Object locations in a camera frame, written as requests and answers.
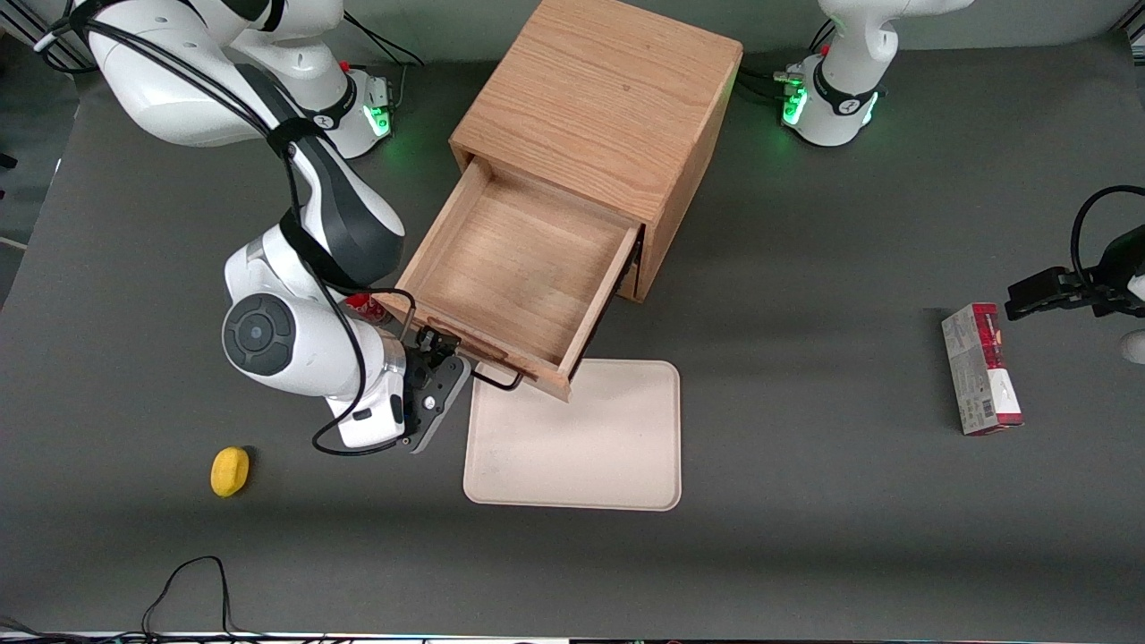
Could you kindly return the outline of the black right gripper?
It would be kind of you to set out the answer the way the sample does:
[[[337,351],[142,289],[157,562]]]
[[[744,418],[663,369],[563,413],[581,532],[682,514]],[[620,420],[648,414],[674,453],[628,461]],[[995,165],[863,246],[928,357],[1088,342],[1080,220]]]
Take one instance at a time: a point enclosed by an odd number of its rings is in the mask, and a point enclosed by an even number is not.
[[[441,416],[441,390],[435,370],[423,352],[436,352],[447,360],[455,356],[461,339],[455,335],[439,333],[433,325],[423,325],[416,337],[416,347],[405,345],[403,376],[404,433],[408,445],[426,445],[437,427]]]

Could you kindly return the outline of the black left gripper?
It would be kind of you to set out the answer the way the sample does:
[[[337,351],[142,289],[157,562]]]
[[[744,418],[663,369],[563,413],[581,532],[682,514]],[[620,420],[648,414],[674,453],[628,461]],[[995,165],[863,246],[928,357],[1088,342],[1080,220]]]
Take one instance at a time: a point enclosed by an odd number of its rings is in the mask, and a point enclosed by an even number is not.
[[[1144,319],[1142,303],[1142,266],[1144,266],[1144,225],[1137,225],[1113,239],[1100,261],[1087,270],[1096,301],[1095,319],[1124,314]],[[1077,275],[1063,267],[1051,267],[1006,288],[1005,314],[1009,321],[1029,317],[1039,311],[1083,309],[1089,305],[1088,291]]]

